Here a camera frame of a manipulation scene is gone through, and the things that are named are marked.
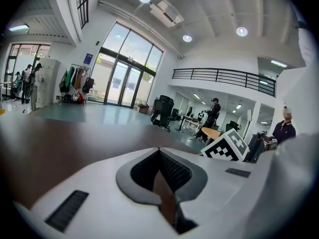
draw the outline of gray rubber trim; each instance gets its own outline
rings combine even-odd
[[[165,155],[172,159],[169,161],[177,162],[179,167],[184,170],[186,169],[187,173],[191,173],[188,181],[185,183],[183,182],[183,185],[176,190],[172,189],[175,194],[177,204],[183,201],[195,199],[206,186],[208,180],[206,172],[198,165],[173,154],[165,148],[154,148],[146,154],[137,157],[120,167],[116,173],[116,182],[118,187],[127,197],[136,203],[156,205],[160,207],[161,199],[157,194],[151,191],[153,189],[153,184],[151,185],[149,182],[152,181],[154,183],[157,172],[161,170],[160,165],[158,164],[158,158],[167,159],[167,156]],[[139,177],[139,179],[145,178],[146,180],[145,183],[139,182],[144,186],[142,187],[132,178],[132,169],[145,162],[151,162],[156,166],[156,168],[153,169],[152,164],[151,166],[146,166],[146,170],[148,170],[146,171],[147,176],[143,174],[143,176]],[[163,171],[162,174],[167,181],[167,178],[165,177],[165,174],[167,173]]]

